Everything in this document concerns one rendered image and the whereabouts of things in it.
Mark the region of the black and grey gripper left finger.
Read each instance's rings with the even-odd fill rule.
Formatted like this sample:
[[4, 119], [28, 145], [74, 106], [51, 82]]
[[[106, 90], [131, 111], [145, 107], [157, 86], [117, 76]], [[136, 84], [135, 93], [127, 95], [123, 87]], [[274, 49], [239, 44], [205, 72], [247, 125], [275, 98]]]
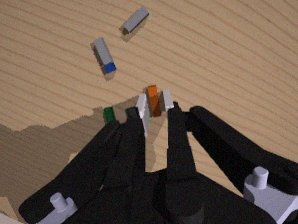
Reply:
[[135, 172], [145, 172], [146, 93], [125, 113], [126, 123], [108, 122], [52, 181], [19, 206], [27, 224], [61, 224], [96, 194], [95, 224], [130, 224]]

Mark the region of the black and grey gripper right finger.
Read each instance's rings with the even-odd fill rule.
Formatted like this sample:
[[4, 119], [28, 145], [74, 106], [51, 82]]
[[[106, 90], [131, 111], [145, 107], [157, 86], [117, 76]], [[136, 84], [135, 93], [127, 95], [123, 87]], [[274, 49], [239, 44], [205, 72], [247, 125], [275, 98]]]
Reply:
[[171, 224], [202, 224], [204, 220], [203, 195], [187, 132], [192, 132], [244, 199], [268, 212], [277, 224], [296, 218], [298, 163], [264, 150], [202, 106], [182, 111], [169, 89], [163, 95], [168, 112], [165, 202]]

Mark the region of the green rod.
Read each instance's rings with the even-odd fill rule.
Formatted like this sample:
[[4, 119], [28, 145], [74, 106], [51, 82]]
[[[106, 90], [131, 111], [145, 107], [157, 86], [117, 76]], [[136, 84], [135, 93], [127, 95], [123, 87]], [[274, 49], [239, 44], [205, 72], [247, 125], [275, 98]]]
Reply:
[[112, 121], [112, 120], [116, 120], [112, 106], [111, 107], [105, 107], [105, 109], [103, 111], [104, 111], [107, 123]]

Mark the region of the orange rod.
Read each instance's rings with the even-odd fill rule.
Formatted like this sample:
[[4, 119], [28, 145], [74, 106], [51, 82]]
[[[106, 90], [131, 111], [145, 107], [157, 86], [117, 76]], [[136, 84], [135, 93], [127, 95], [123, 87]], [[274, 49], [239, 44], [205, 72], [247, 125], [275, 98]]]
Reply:
[[148, 91], [149, 91], [153, 116], [154, 117], [160, 117], [161, 116], [161, 110], [160, 110], [160, 104], [159, 104], [156, 85], [148, 86]]

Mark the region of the grey rod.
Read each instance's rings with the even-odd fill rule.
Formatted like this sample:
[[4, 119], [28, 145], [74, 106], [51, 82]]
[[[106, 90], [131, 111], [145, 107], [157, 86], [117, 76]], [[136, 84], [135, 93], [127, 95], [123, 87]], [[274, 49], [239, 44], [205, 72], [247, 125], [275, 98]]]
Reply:
[[149, 12], [142, 6], [123, 26], [131, 33], [148, 15]]
[[107, 47], [104, 39], [102, 37], [100, 37], [100, 38], [94, 40], [93, 42], [94, 42], [96, 49], [103, 61], [103, 64], [106, 65], [110, 62], [113, 62], [112, 56], [108, 50], [108, 47]]

